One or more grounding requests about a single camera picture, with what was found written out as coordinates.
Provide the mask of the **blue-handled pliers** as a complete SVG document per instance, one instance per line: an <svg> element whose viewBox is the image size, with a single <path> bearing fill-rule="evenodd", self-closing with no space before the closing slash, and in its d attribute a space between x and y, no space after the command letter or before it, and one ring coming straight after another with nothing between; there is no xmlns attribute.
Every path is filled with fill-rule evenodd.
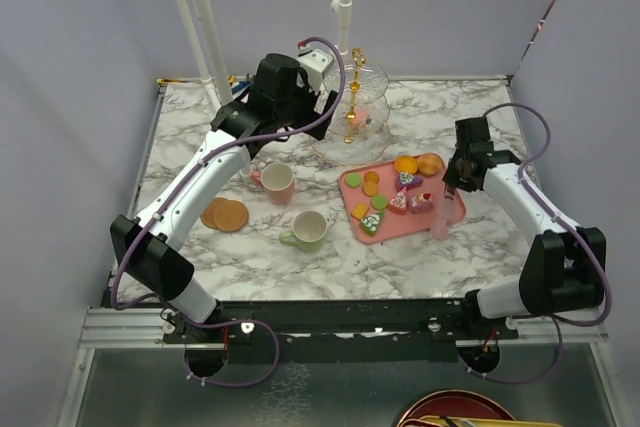
<svg viewBox="0 0 640 427"><path fill-rule="evenodd" d="M231 93L234 98L240 96L243 92L251 87L253 83L253 77L246 75L245 77L237 77L232 75L229 77L229 85L231 87Z"/></svg>

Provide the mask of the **white pvc pipe frame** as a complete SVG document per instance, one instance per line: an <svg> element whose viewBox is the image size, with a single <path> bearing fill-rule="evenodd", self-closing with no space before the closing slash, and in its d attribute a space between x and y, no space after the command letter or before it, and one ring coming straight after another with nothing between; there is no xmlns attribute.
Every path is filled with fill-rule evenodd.
<svg viewBox="0 0 640 427"><path fill-rule="evenodd" d="M191 45L201 83L214 109L211 130L179 179L186 182L201 170L223 162L229 152L245 156L233 172L241 171L262 147L270 142L286 141L298 134L297 79L299 72L306 74L297 58L269 54L259 64L249 89L234 98L222 53L216 20L210 0L175 0L183 27ZM323 79L320 93L338 92L333 108L319 119L324 121L338 107L346 84L344 43L337 44L311 36L297 44L298 54L304 47L319 48L334 57L332 67Z"/></svg>

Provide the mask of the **toy orange egg tart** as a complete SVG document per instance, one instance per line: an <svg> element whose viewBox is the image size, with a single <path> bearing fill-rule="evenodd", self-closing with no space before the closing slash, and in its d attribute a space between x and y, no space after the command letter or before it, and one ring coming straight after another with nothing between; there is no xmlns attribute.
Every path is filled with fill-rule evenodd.
<svg viewBox="0 0 640 427"><path fill-rule="evenodd" d="M394 167L399 173L415 174L418 171L417 158L409 155L401 155L395 159Z"/></svg>

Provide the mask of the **red round tray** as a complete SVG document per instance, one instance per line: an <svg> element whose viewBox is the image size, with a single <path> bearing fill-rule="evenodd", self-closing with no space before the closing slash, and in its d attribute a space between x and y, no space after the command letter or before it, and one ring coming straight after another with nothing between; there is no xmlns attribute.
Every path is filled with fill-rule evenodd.
<svg viewBox="0 0 640 427"><path fill-rule="evenodd" d="M449 415L472 418L514 420L515 417L494 400L465 390L442 390L430 393L407 408L396 419L396 426L405 420L418 420L427 415Z"/></svg>

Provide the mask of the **three-tier glass dessert stand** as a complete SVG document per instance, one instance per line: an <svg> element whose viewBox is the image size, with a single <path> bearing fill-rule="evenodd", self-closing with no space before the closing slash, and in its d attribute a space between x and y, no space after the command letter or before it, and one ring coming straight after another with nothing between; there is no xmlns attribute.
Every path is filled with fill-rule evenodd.
<svg viewBox="0 0 640 427"><path fill-rule="evenodd" d="M346 84L326 137L310 145L324 160L340 166L363 166L376 161L390 143L390 107L386 99L389 78L382 66L368 60L360 47L345 62ZM355 110L364 108L371 125L355 126Z"/></svg>

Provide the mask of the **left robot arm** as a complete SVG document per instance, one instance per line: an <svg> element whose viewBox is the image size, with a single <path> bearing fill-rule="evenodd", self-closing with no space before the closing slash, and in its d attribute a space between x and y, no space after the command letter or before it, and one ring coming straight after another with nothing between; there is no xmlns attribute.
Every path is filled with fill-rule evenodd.
<svg viewBox="0 0 640 427"><path fill-rule="evenodd" d="M316 110L331 68L346 80L340 54L303 46L297 57L267 55L247 91L219 108L201 146L170 185L136 217L120 215L110 226L116 274L128 274L186 315L186 329L199 341L220 332L219 302L179 251L205 207L262 147L299 133L324 138L344 91L330 91L323 110Z"/></svg>

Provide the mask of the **toy brown chip cookie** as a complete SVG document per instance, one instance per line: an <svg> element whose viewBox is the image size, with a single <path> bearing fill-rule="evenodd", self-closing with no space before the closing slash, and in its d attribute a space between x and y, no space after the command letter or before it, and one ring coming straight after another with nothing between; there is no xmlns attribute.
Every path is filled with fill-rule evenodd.
<svg viewBox="0 0 640 427"><path fill-rule="evenodd" d="M379 183L379 175L375 171L368 171L364 175L364 181L366 183L378 184Z"/></svg>

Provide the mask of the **toy green macaron upper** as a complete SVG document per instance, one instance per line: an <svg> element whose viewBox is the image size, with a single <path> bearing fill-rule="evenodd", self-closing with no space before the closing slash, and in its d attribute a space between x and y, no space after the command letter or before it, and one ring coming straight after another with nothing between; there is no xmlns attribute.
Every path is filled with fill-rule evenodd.
<svg viewBox="0 0 640 427"><path fill-rule="evenodd" d="M348 187L356 188L359 187L362 183L362 177L357 172L350 172L345 176L345 184Z"/></svg>

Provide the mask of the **pink serving tray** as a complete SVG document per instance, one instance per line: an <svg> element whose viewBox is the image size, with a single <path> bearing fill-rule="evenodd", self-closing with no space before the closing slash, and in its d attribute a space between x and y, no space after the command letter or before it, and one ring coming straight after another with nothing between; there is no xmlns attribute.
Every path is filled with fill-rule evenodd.
<svg viewBox="0 0 640 427"><path fill-rule="evenodd" d="M432 176L408 170L407 159L343 172L338 180L355 237L362 243L388 241L432 229L440 221L461 222L466 207L445 190L444 171ZM445 207L445 217L438 209Z"/></svg>

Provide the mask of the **yellow-handled tool at wall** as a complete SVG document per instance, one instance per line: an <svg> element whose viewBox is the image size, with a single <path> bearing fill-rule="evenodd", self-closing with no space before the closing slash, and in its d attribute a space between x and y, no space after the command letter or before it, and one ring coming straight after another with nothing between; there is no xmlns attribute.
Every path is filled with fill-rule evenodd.
<svg viewBox="0 0 640 427"><path fill-rule="evenodd" d="M199 84L199 79L187 78L187 79L167 79L167 78L158 78L156 79L156 84L161 85L169 85L169 84Z"/></svg>

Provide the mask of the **toy green macaron lower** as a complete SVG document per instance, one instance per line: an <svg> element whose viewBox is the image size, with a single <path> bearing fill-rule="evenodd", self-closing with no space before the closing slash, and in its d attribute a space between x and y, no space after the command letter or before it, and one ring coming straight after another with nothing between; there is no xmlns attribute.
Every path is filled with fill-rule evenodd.
<svg viewBox="0 0 640 427"><path fill-rule="evenodd" d="M370 204L374 209L384 210L388 205L388 198L385 195L376 194L371 198Z"/></svg>

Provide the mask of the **green mug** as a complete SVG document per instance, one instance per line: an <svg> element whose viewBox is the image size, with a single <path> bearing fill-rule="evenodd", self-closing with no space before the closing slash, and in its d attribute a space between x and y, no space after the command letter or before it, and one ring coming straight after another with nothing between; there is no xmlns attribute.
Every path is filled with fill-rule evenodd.
<svg viewBox="0 0 640 427"><path fill-rule="evenodd" d="M323 246L327 231L328 224L321 213L304 211L294 219L291 230L280 234L279 242L303 252L313 253Z"/></svg>

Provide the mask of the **pink-handled metal tongs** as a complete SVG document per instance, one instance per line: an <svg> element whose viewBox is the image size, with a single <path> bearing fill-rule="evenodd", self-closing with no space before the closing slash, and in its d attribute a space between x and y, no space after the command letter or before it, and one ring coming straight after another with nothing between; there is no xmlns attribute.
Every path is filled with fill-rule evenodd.
<svg viewBox="0 0 640 427"><path fill-rule="evenodd" d="M448 237L449 223L454 220L455 214L455 189L445 184L443 197L436 205L436 215L430 229L435 239L444 240Z"/></svg>

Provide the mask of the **pink mug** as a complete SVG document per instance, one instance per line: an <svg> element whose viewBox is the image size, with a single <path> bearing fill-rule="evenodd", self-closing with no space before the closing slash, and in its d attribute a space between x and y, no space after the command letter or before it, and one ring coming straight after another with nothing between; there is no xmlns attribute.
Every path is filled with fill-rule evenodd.
<svg viewBox="0 0 640 427"><path fill-rule="evenodd" d="M262 170L254 170L250 179L264 190L275 205L286 205L294 196L294 172L284 163L275 162Z"/></svg>

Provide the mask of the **aluminium rail base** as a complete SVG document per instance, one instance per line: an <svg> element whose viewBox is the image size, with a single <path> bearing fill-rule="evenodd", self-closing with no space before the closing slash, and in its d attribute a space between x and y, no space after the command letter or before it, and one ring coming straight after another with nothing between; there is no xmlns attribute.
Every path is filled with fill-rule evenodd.
<svg viewBox="0 0 640 427"><path fill-rule="evenodd" d="M460 346L517 342L600 343L604 326L579 327L547 318L466 322L459 299L227 301L203 326L176 307L142 303L123 311L95 308L81 328L86 349L216 347L225 338L240 343L274 332L282 342L295 340L404 340Z"/></svg>

